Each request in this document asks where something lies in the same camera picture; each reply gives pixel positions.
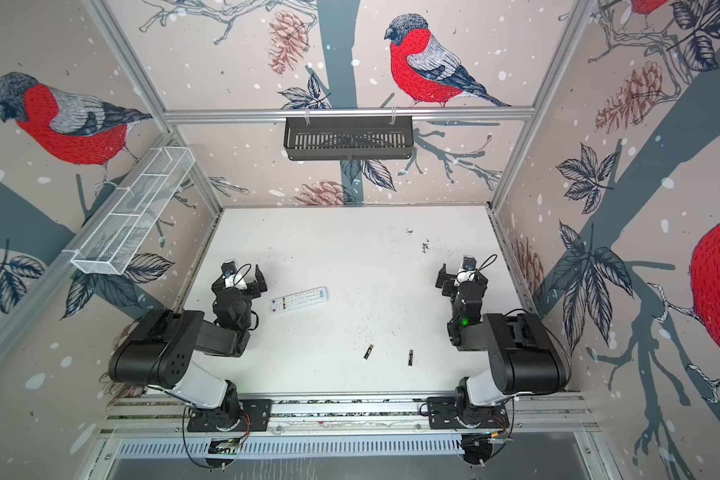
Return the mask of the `white remote control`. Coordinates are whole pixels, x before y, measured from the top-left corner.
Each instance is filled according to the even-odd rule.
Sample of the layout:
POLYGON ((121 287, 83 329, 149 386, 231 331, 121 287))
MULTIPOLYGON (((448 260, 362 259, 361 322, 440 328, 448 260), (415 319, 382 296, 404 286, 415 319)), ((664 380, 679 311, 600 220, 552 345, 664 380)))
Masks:
POLYGON ((327 301, 327 288, 318 287, 271 299, 269 303, 269 312, 271 314, 280 314, 327 301))

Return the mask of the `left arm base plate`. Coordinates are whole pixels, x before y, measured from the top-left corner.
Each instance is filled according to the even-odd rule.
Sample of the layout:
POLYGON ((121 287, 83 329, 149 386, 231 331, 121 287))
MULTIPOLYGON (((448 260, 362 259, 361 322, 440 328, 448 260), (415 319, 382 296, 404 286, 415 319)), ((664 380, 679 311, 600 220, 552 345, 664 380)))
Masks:
POLYGON ((272 406, 270 399, 243 399, 215 409, 190 407, 185 429, 191 433, 264 432, 272 406))

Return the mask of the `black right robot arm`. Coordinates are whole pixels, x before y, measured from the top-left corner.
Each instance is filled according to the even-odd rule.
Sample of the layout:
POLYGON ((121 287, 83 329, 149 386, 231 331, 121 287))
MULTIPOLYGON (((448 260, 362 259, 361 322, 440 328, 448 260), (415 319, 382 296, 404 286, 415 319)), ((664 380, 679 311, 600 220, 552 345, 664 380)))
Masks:
POLYGON ((450 343, 460 352, 484 352, 488 367, 463 378, 455 389, 460 410, 487 408, 518 395, 548 395, 568 383, 566 366, 539 317, 525 309, 508 313, 484 313, 483 297, 489 280, 482 264, 465 256, 457 273, 446 266, 438 271, 435 287, 450 300, 452 316, 447 322, 450 343))

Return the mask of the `black gold AA battery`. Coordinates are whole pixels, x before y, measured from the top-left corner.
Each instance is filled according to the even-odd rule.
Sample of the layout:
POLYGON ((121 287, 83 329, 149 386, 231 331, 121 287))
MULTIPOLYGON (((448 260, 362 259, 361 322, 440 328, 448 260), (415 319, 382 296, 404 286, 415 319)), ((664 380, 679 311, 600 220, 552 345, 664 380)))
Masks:
POLYGON ((373 348, 374 348, 374 345, 373 345, 373 344, 370 344, 370 345, 367 347, 367 349, 366 349, 366 351, 365 351, 365 353, 364 353, 364 356, 363 356, 363 359, 364 359, 364 360, 367 360, 367 359, 369 358, 369 356, 371 355, 371 353, 372 353, 372 351, 373 351, 373 348))

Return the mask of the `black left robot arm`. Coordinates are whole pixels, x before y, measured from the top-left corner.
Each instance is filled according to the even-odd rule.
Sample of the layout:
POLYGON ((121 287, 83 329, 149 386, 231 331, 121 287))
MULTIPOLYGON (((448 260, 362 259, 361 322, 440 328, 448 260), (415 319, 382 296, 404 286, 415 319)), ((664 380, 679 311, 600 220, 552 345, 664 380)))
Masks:
POLYGON ((209 356, 239 358, 258 328, 252 303, 268 290, 260 268, 233 261, 222 264, 212 283, 212 313, 199 310, 153 310, 140 320, 108 365, 109 378, 121 384, 166 392, 198 410, 231 411, 237 387, 210 373, 192 359, 209 356))

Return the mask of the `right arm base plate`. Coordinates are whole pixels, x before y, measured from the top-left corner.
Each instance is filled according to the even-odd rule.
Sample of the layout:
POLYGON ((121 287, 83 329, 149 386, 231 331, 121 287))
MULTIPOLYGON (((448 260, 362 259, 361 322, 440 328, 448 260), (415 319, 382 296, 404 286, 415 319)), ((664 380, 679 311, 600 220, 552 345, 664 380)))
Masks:
POLYGON ((509 418, 503 406, 474 406, 455 397, 429 397, 423 415, 432 430, 508 430, 509 418))

